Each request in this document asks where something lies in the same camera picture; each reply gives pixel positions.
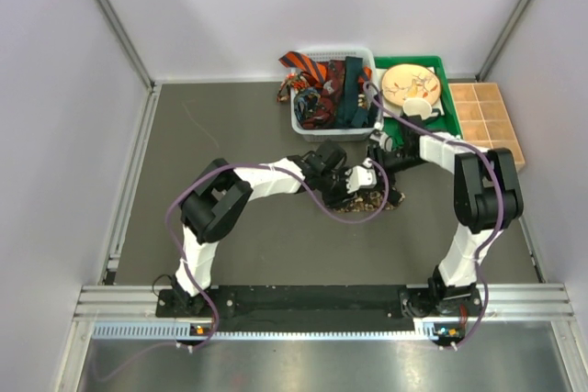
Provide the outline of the brown floral tie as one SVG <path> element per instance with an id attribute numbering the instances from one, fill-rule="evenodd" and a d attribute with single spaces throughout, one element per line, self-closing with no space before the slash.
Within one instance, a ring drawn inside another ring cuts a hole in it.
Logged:
<path id="1" fill-rule="evenodd" d="M 394 186 L 390 188 L 387 198 L 384 189 L 364 189 L 356 193 L 350 200 L 334 209 L 337 213 L 376 212 L 381 206 L 383 210 L 393 210 L 401 205 L 405 194 Z"/>

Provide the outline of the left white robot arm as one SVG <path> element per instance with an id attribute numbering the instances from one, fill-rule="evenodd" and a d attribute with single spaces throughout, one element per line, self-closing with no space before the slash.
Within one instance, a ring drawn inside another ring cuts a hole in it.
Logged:
<path id="1" fill-rule="evenodd" d="M 345 162 L 345 150 L 332 141 L 256 167 L 231 168 L 222 158 L 213 161 L 198 178 L 201 183 L 179 202 L 183 240 L 173 282 L 176 304 L 192 316 L 206 309 L 218 245 L 249 202 L 317 192 L 325 207 L 335 209 L 377 183 L 371 161 L 353 167 Z"/>

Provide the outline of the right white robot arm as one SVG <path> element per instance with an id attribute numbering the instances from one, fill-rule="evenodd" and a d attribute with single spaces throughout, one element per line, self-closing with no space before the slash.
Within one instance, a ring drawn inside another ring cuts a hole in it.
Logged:
<path id="1" fill-rule="evenodd" d="M 481 263 L 494 241 L 520 218 L 524 202 L 514 156 L 507 148 L 483 149 L 447 132 L 409 132 L 394 148 L 389 136 L 376 130 L 368 139 L 367 156 L 389 177 L 425 162 L 453 174 L 453 208 L 458 228 L 445 258 L 427 280 L 427 288 L 401 293 L 406 315 L 424 318 L 454 314 L 480 300 Z"/>

